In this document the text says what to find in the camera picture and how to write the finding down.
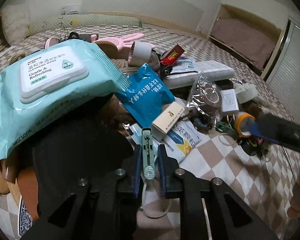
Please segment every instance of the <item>watsons logo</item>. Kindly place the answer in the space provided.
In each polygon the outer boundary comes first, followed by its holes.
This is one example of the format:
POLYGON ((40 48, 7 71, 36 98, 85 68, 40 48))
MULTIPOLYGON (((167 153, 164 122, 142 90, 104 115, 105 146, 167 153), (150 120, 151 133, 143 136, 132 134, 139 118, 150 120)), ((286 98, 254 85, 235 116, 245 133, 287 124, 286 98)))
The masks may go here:
POLYGON ((33 60, 31 60, 31 61, 29 61, 28 62, 28 65, 30 65, 31 63, 33 63, 33 62, 35 62, 37 59, 39 59, 39 58, 36 58, 36 59, 33 59, 33 60))

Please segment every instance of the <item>clear plastic bag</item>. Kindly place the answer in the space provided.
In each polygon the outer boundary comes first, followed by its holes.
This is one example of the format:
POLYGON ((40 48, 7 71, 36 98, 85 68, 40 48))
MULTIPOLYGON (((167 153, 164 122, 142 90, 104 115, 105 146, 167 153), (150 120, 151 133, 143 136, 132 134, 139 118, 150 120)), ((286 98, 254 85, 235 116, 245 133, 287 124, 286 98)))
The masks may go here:
POLYGON ((119 69, 123 75, 126 77, 129 77, 133 75, 134 73, 137 73, 139 70, 139 67, 126 67, 119 69))
POLYGON ((200 75, 194 82, 187 101, 189 119, 199 131, 216 127, 221 120, 222 95, 215 83, 200 75))

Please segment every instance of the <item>sliding door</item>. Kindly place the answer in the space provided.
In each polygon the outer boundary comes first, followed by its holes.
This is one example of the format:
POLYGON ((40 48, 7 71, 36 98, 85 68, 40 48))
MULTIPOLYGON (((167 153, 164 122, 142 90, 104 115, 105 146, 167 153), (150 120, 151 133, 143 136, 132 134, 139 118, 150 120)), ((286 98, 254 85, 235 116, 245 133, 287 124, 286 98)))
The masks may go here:
POLYGON ((300 123, 300 28, 293 22, 266 84, 300 123))

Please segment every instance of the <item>bed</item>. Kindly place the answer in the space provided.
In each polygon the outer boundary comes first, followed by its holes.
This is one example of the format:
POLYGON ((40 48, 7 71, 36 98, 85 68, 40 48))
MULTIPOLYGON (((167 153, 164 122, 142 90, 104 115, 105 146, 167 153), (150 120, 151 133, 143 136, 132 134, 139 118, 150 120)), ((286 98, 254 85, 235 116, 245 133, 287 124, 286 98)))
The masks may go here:
POLYGON ((284 31, 249 11, 222 4, 210 40, 259 76, 274 63, 284 31))
MULTIPOLYGON (((257 74, 250 70, 246 64, 206 39, 144 27, 107 27, 101 25, 73 30, 79 34, 98 33, 100 38, 106 36, 121 37, 142 32, 145 36, 141 41, 155 44, 157 49, 161 50, 168 50, 175 44, 179 44, 185 49, 186 57, 194 57, 196 61, 215 60, 230 66, 235 70, 236 78, 244 79, 246 82, 256 85, 260 96, 277 109, 277 115, 293 120, 289 112, 267 89, 265 82, 257 74)), ((34 52, 43 48, 47 38, 55 35, 56 31, 45 31, 25 39, 17 46, 6 48, 0 53, 0 71, 9 65, 10 57, 15 53, 34 52)), ((230 147, 224 146, 218 140, 217 135, 216 131, 211 131, 207 135, 201 134, 202 141, 180 166, 200 178, 210 180, 213 177, 220 177, 223 179, 276 232, 279 238, 282 237, 284 228, 289 221, 286 210, 290 206, 289 200, 292 197, 292 188, 295 183, 282 150, 273 145, 268 155, 270 161, 265 163, 257 157, 250 157, 245 154, 237 144, 230 147)), ((287 152, 295 173, 298 173, 300 171, 300 154, 290 150, 287 152)), ((149 197, 146 198, 146 208, 154 213, 160 212, 164 206, 159 200, 160 190, 158 186, 154 183, 154 187, 147 190, 150 193, 147 194, 149 197)), ((0 195, 0 209, 8 206, 2 203, 6 203, 9 198, 9 195, 0 195)), ((3 211, 9 213, 10 216, 5 216, 5 218, 10 221, 3 222, 3 218, 0 218, 1 229, 11 236, 10 239, 17 238, 15 234, 16 215, 11 213, 8 207, 7 210, 3 211)), ((138 229, 134 235, 135 239, 179 239, 178 200, 173 201, 166 216, 151 220, 140 210, 137 214, 137 221, 138 229)))

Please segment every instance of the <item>red box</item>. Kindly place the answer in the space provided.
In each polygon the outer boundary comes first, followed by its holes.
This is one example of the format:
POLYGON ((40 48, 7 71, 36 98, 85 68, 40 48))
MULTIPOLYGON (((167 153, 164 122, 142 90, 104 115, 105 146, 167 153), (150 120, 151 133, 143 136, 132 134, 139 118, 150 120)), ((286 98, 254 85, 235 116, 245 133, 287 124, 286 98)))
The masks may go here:
POLYGON ((169 51, 165 52, 162 56, 163 58, 160 59, 160 63, 165 66, 172 66, 173 63, 185 52, 183 48, 179 44, 174 46, 169 51))

